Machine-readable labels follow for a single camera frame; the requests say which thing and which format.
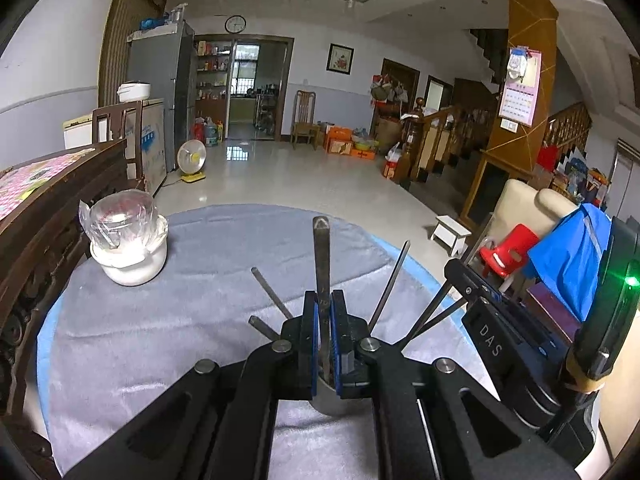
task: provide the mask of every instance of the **wall clock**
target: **wall clock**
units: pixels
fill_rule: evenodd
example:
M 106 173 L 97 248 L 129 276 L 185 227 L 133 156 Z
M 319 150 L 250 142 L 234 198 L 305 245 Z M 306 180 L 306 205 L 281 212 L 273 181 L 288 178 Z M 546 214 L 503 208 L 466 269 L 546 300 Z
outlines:
M 235 15 L 226 19 L 225 30 L 230 34 L 240 34 L 246 28 L 246 19 Z

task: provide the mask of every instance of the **orange box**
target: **orange box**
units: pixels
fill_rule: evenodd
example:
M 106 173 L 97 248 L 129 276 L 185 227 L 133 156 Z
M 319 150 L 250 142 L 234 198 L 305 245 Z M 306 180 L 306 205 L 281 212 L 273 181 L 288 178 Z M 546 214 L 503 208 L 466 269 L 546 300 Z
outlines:
M 331 140 L 351 140 L 351 134 L 353 130 L 350 128 L 343 128 L 342 126 L 329 126 L 329 130 L 324 136 L 324 150 L 328 151 L 331 145 Z
M 327 153 L 335 153 L 335 155 L 349 155 L 351 153 L 352 145 L 353 142 L 350 140 L 332 139 Z
M 358 158 L 364 158 L 366 160 L 373 160 L 376 158 L 376 153 L 369 150 L 351 150 L 351 156 L 357 156 Z

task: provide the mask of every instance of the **white bowl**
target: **white bowl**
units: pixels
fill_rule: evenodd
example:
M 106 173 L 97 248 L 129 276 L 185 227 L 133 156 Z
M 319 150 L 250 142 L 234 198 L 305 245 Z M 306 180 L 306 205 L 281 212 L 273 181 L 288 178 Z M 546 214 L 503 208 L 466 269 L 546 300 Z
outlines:
M 121 103 L 144 101 L 151 95 L 151 85 L 148 83 L 123 83 L 118 88 L 118 100 Z
M 109 254 L 108 251 L 96 250 L 94 243 L 91 243 L 91 256 L 100 264 L 104 273 L 114 282 L 125 286 L 142 285 L 152 280 L 158 275 L 164 262 L 166 261 L 166 237 L 168 228 L 166 219 L 159 216 L 158 236 L 146 247 L 146 256 L 140 260 L 136 258 L 136 263 L 126 265 L 126 261 Z

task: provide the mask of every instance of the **round table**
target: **round table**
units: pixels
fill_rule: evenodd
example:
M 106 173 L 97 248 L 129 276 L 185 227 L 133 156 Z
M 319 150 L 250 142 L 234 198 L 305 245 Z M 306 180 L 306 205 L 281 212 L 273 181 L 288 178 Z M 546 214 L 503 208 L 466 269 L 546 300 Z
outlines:
M 284 316 L 250 272 L 258 267 L 294 316 L 314 290 L 312 218 L 267 205 L 217 205 L 169 216 L 168 257 L 136 287 L 112 282 L 88 260 L 73 273 L 38 336 L 38 385 L 49 439 L 65 473 L 164 392 L 201 358 L 244 360 L 267 342 L 247 320 L 278 332 Z M 331 218 L 331 284 L 347 310 L 370 319 L 398 250 L 360 227 Z M 408 257 L 373 335 L 395 342 L 438 283 Z M 404 354 L 455 359 L 485 387 L 486 373 L 460 317 L 441 322 Z M 370 412 L 331 418 L 306 401 L 281 401 L 270 478 L 376 478 Z

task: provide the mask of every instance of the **wooden bed frame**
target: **wooden bed frame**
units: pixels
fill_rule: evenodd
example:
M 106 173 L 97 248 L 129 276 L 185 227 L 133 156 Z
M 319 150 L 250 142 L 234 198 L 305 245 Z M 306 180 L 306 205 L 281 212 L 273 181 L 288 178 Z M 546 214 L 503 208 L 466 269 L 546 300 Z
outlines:
M 79 202 L 91 205 L 128 187 L 125 145 L 124 140 L 92 144 L 94 152 L 0 220 L 0 421 L 29 465 L 46 480 L 59 479 L 60 474 L 49 442 L 31 430 L 22 412 L 27 365 L 47 312 L 88 253 L 89 241 L 78 221 Z

